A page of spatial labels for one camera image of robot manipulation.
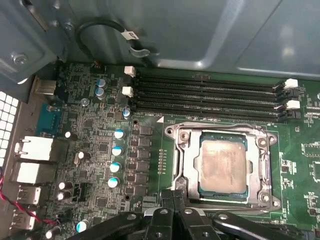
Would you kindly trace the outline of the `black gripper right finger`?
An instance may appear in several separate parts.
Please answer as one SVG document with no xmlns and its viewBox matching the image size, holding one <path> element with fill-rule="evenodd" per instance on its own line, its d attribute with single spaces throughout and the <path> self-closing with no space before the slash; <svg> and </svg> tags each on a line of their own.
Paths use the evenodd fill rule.
<svg viewBox="0 0 320 240">
<path fill-rule="evenodd" d="M 260 224 L 231 212 L 208 217 L 201 209 L 187 207 L 184 192 L 174 191 L 174 210 L 181 230 L 190 240 L 306 240 L 307 233 L 294 226 Z"/>
</svg>

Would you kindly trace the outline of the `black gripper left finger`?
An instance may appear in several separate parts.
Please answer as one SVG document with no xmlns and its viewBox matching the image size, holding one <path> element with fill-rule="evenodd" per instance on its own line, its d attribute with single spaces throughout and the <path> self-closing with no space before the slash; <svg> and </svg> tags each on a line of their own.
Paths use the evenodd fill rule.
<svg viewBox="0 0 320 240">
<path fill-rule="evenodd" d="M 161 205 L 145 213 L 123 212 L 86 231 L 87 240 L 170 240 L 173 234 L 174 191 L 160 193 Z"/>
</svg>

